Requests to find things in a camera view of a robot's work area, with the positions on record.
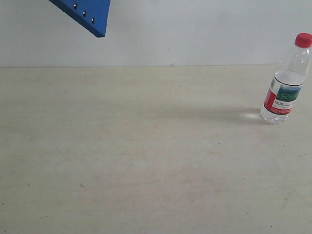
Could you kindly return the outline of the blue ring binder notebook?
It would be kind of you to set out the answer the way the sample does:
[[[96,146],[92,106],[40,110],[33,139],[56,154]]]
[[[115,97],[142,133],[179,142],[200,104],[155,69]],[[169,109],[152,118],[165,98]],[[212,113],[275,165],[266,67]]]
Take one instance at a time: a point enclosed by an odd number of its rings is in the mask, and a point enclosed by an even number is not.
[[[110,0],[50,0],[97,38],[106,34]]]

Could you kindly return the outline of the clear plastic water bottle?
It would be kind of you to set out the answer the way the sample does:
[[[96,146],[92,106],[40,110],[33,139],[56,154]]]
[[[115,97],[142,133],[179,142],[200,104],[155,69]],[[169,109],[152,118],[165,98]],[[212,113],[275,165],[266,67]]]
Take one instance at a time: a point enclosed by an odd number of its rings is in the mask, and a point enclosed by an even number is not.
[[[284,122],[307,79],[311,60],[312,35],[300,33],[273,75],[261,116],[273,124]]]

